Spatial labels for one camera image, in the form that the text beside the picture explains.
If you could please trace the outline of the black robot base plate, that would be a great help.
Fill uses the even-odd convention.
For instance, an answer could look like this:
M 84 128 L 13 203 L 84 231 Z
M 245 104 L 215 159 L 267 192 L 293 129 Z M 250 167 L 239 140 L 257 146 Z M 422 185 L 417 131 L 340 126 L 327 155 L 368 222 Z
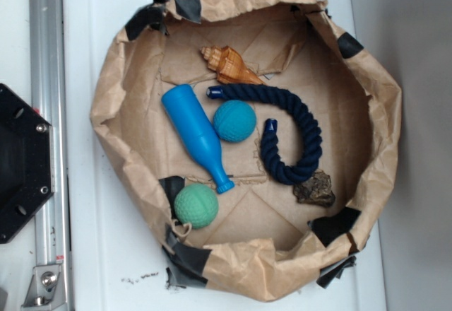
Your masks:
M 1 84 L 1 244 L 53 195 L 52 126 Z

